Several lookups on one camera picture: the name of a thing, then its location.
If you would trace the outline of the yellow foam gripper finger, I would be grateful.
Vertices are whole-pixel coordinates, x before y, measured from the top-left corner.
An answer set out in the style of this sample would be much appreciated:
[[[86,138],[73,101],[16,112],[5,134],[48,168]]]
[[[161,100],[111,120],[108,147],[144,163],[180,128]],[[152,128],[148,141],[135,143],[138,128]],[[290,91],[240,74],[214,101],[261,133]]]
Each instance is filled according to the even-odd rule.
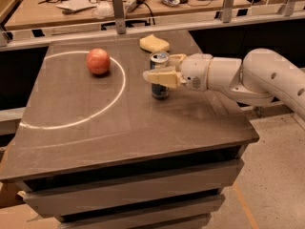
[[[150,83],[153,83],[153,75],[156,73],[156,70],[149,70],[143,72],[143,78]],[[181,84],[185,84],[186,81],[183,78],[181,72],[179,72],[175,67],[165,67],[158,71],[160,75],[160,85],[164,85],[168,88],[175,89]]]
[[[187,57],[185,53],[179,54],[171,54],[169,59],[169,65],[176,67],[177,69],[180,67],[182,61]]]

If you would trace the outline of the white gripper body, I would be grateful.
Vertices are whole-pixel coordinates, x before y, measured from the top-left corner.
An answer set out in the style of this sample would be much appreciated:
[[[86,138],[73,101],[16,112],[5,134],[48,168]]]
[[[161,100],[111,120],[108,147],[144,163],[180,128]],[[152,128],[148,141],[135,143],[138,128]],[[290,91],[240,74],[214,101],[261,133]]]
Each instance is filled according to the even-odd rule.
[[[212,59],[210,54],[195,53],[182,61],[180,72],[187,89],[200,92],[208,90],[207,75]]]

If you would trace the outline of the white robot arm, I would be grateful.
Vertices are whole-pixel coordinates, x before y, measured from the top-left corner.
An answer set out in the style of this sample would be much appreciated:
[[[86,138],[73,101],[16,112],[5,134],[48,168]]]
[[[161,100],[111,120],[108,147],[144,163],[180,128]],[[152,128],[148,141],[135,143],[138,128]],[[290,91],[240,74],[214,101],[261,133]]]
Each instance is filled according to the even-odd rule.
[[[265,106],[277,98],[305,119],[305,72],[268,49],[255,49],[243,59],[207,53],[174,54],[166,63],[143,72],[146,81],[167,88],[216,91],[231,100]]]

